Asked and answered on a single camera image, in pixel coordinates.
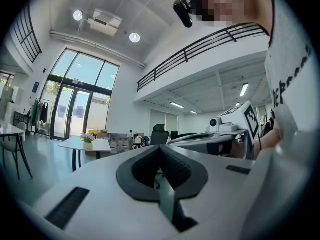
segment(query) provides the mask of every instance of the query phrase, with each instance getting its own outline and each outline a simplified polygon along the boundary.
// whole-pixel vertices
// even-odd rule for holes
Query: black railing
[[[13,23],[15,34],[28,56],[34,63],[39,54],[42,53],[31,22],[30,4],[28,3],[16,17]]]
[[[190,59],[202,53],[205,53],[213,48],[229,42],[237,42],[237,40],[241,38],[261,34],[264,35],[265,31],[259,25],[255,23],[242,23],[224,28],[215,33],[207,35],[178,51],[166,61],[162,62],[154,70],[145,75],[138,82],[138,92],[146,85],[150,84],[153,81],[156,81],[157,78],[161,77],[166,72],[174,69],[182,63],[188,63]]]

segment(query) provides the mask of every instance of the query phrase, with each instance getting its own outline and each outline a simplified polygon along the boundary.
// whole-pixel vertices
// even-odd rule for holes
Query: water bottle
[[[123,145],[124,145],[124,141],[122,140],[122,138],[119,138],[119,140],[118,140],[118,151],[119,152],[124,150]]]
[[[123,142],[123,150],[124,151],[129,151],[130,148],[129,148],[129,141],[127,138],[124,139],[124,142]]]
[[[111,139],[111,143],[110,143],[110,148],[111,148],[111,151],[110,153],[111,154],[117,154],[118,153],[118,144],[117,144],[117,141],[115,138],[112,138]]]

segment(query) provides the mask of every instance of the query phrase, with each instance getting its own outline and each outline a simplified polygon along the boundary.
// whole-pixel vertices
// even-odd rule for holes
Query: headrest
[[[156,124],[153,127],[153,130],[156,132],[165,132],[165,125],[164,124]]]

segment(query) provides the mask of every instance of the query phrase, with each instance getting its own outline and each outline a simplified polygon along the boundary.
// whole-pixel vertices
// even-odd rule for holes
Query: ceiling air conditioning unit
[[[115,36],[121,22],[121,18],[100,9],[95,9],[93,18],[88,19],[92,30],[99,31],[111,37]]]

